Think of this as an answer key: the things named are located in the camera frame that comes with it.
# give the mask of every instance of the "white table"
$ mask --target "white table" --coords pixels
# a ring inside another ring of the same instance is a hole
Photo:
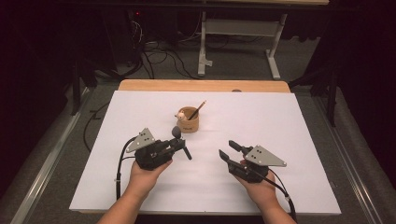
[[[288,163],[287,167],[273,169],[284,182],[298,214],[341,213],[293,93],[169,90],[114,93],[70,209],[105,212],[116,201],[114,179],[126,141],[146,127],[156,139],[171,139],[178,109],[198,106],[203,100],[206,104],[200,111],[199,131],[183,134],[192,161],[182,151],[174,155],[174,162],[142,205],[142,214],[259,214],[219,157],[222,149],[235,161],[242,158],[228,146],[229,140],[245,147],[261,145]],[[122,164],[121,192],[132,162]],[[289,211],[280,191],[277,197]]]

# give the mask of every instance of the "metal gripper jaw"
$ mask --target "metal gripper jaw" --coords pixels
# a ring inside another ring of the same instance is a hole
[[[136,137],[129,151],[134,151],[135,160],[140,168],[154,170],[172,160],[173,155],[181,149],[184,150],[189,160],[192,159],[186,147],[186,140],[181,139],[181,131],[177,126],[172,130],[172,135],[174,139],[155,141],[149,129],[146,128]]]
[[[236,151],[242,151],[245,164],[230,160],[230,157],[219,150],[222,160],[227,162],[228,171],[249,183],[260,183],[268,174],[268,166],[286,166],[280,158],[269,152],[263,147],[241,147],[234,141],[229,141],[230,147]]]

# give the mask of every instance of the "forearm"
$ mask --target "forearm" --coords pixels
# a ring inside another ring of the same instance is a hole
[[[259,207],[265,224],[294,224],[295,221],[278,202],[271,207]]]
[[[122,195],[105,213],[98,223],[134,223],[144,199]]]

